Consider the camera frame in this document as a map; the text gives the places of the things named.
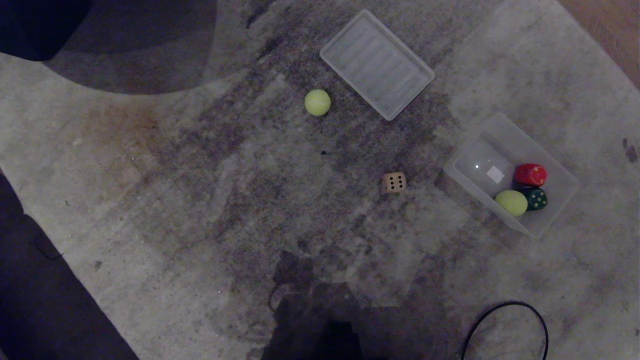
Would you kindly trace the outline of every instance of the clear plastic tray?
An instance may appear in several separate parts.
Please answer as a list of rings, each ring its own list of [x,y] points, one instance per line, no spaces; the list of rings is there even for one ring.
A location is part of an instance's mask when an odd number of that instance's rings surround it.
[[[513,172],[523,163],[543,165],[548,172],[542,188],[548,205],[519,217],[493,198],[513,186]],[[580,181],[540,145],[501,113],[487,120],[445,164],[445,172],[492,210],[510,228],[539,238],[580,188]]]
[[[435,72],[369,10],[362,10],[320,57],[385,119],[393,120]]]

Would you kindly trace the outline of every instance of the dice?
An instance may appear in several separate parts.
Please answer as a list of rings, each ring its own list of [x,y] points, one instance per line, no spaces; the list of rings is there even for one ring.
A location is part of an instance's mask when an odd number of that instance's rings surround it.
[[[541,188],[525,188],[518,191],[527,198],[527,211],[540,210],[547,206],[547,193]]]
[[[542,186],[547,181],[547,170],[542,165],[520,165],[513,176],[517,183],[529,186]]]
[[[382,176],[382,187],[385,193],[399,193],[406,189],[406,177],[402,172],[389,172]]]

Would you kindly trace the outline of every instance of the green die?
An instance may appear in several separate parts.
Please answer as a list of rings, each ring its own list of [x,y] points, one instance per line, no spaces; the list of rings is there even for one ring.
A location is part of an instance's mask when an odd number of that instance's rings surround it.
[[[518,191],[527,198],[529,204],[527,211],[540,210],[547,206],[547,193],[541,188],[526,188]]]

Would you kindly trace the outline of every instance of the white label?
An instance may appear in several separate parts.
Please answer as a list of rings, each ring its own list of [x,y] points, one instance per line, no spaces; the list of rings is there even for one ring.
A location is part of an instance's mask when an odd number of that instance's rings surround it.
[[[504,174],[498,170],[497,167],[491,167],[489,171],[486,172],[487,176],[491,178],[491,180],[495,181],[496,184],[499,184],[502,179],[504,179]]]

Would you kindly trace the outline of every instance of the tennis ball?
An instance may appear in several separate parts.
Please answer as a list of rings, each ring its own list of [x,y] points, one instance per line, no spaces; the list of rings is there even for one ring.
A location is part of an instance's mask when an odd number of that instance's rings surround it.
[[[504,190],[496,195],[495,201],[515,217],[527,211],[527,197],[514,190]]]
[[[331,98],[321,89],[311,90],[305,97],[305,108],[311,115],[322,116],[329,111]]]

